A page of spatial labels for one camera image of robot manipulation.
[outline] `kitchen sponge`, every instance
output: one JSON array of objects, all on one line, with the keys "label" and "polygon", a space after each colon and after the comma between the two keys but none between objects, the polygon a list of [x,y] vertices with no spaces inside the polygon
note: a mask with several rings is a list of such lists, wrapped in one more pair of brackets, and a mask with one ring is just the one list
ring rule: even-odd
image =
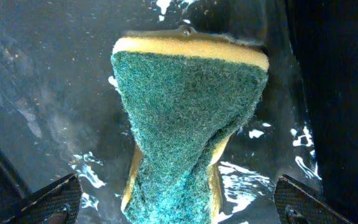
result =
[{"label": "kitchen sponge", "polygon": [[132,223],[217,223],[216,162],[261,98],[266,55],[208,34],[133,33],[111,61],[137,143],[121,210]]}]

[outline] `yellow foam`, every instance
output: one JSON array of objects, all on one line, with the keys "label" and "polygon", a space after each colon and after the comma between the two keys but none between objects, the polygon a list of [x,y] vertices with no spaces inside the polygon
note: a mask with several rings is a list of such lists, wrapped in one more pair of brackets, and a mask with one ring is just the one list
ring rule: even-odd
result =
[{"label": "yellow foam", "polygon": [[135,181],[137,178],[137,170],[139,169],[140,162],[142,160],[142,151],[139,149],[139,146],[135,145],[134,157],[131,162],[131,169],[129,170],[129,179],[124,190],[124,195],[122,196],[121,201],[121,211],[123,212],[127,207],[128,203],[131,201],[132,193],[134,191]]},{"label": "yellow foam", "polygon": [[222,206],[222,192],[219,184],[218,165],[208,166],[208,185],[211,189],[211,224],[218,224],[219,211]]},{"label": "yellow foam", "polygon": [[256,65],[264,71],[269,68],[269,60],[261,51],[212,40],[123,37],[116,42],[112,53],[121,51],[221,59],[228,62]]}]

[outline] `black metal rod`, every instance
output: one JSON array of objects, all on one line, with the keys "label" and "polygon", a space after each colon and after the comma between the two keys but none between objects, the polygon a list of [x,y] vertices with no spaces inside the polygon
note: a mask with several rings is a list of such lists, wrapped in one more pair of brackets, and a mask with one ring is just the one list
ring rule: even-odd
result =
[{"label": "black metal rod", "polygon": [[0,150],[0,171],[5,175],[5,178],[12,185],[20,198],[26,198],[32,192],[24,180],[20,177],[19,173],[15,170],[13,165],[9,162],[5,155]]}]

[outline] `wet surface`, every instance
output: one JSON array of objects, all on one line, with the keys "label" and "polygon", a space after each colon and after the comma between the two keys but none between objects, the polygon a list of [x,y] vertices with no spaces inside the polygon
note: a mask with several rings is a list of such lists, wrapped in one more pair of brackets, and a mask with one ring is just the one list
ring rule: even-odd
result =
[{"label": "wet surface", "polygon": [[270,60],[255,116],[219,164],[223,223],[278,223],[272,191],[281,174],[320,190],[284,3],[180,3],[161,15],[156,1],[0,1],[0,148],[32,191],[78,173],[79,223],[127,223],[119,208],[134,140],[108,82],[113,44],[125,30],[183,20],[263,44]]}]

